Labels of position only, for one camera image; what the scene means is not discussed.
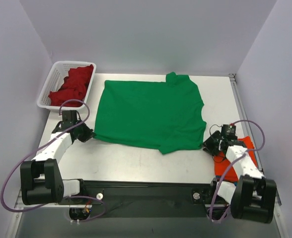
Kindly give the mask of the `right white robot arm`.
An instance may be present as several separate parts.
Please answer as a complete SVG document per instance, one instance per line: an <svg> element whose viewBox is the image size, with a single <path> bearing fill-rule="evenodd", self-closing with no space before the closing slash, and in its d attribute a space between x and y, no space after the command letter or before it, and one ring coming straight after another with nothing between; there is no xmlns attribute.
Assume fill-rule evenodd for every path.
<svg viewBox="0 0 292 238"><path fill-rule="evenodd" d="M224 124L204 141L203 149L211 156L223 153L229 165L207 190L210 207L207 217L219 224L231 215L235 219L269 224L272 222L277 185L267 179L254 164L249 149L236 136L236 123Z"/></svg>

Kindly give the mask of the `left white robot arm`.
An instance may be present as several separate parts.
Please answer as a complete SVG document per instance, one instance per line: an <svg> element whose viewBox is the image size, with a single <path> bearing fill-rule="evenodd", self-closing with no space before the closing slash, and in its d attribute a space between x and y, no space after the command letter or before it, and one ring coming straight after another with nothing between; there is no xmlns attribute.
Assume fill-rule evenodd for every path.
<svg viewBox="0 0 292 238"><path fill-rule="evenodd" d="M77 111L63 111L50 137L50 144L30 161L20 165L21 196L24 205L59 203L70 197L76 204L87 200L80 179L63 180L59 161L73 143L87 142L95 136Z"/></svg>

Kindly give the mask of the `green t shirt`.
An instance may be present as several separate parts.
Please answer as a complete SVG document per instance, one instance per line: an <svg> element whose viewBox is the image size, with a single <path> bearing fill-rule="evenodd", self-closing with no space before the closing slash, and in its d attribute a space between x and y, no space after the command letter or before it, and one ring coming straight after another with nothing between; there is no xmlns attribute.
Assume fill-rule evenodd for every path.
<svg viewBox="0 0 292 238"><path fill-rule="evenodd" d="M164 82L106 80L95 120L95 138L161 154L199 150L207 123L199 87L172 72Z"/></svg>

